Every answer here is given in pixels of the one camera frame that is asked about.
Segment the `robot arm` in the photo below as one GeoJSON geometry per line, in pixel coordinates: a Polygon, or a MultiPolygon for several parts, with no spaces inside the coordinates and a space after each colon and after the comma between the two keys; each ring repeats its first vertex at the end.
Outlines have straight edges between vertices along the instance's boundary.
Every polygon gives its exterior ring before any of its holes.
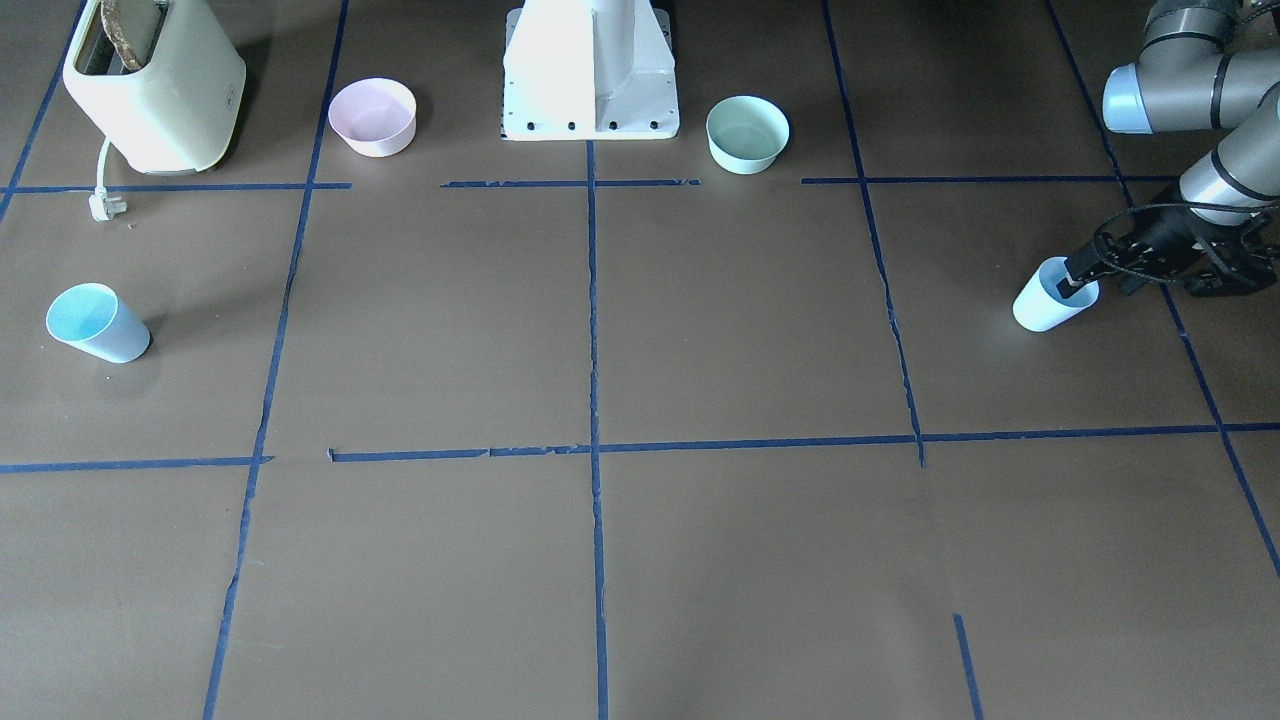
{"type": "Polygon", "coordinates": [[[1277,279],[1277,249],[1260,234],[1279,196],[1277,50],[1228,51],[1239,1],[1158,1],[1138,60],[1103,90],[1114,132],[1224,129],[1202,159],[1133,210],[1132,229],[1100,227],[1065,261],[1056,291],[1070,299],[1105,275],[1124,293],[1179,284],[1196,297],[1244,296],[1277,279]]]}

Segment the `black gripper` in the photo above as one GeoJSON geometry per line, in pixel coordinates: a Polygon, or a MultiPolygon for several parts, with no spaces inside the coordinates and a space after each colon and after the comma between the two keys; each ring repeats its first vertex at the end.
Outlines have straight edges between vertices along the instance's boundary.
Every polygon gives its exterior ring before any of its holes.
{"type": "Polygon", "coordinates": [[[1148,204],[1110,217],[1094,231],[1094,259],[1062,260],[1060,299],[1073,299],[1101,277],[1119,288],[1180,286],[1199,299],[1257,293],[1277,283],[1277,245],[1266,243],[1270,208],[1148,204]]]}

